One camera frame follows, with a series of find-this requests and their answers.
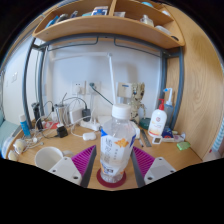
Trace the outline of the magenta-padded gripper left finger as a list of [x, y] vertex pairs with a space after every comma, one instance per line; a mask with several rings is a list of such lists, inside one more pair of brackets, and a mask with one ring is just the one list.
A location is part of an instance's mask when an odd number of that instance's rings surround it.
[[72, 158], [63, 157], [49, 172], [86, 188], [90, 181], [96, 155], [96, 146], [90, 146]]

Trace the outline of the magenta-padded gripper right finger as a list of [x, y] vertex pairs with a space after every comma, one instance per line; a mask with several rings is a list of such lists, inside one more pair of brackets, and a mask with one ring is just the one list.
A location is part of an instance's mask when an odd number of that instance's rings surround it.
[[154, 158], [137, 147], [133, 147], [131, 159], [139, 187], [153, 183], [175, 172], [175, 169], [163, 157]]

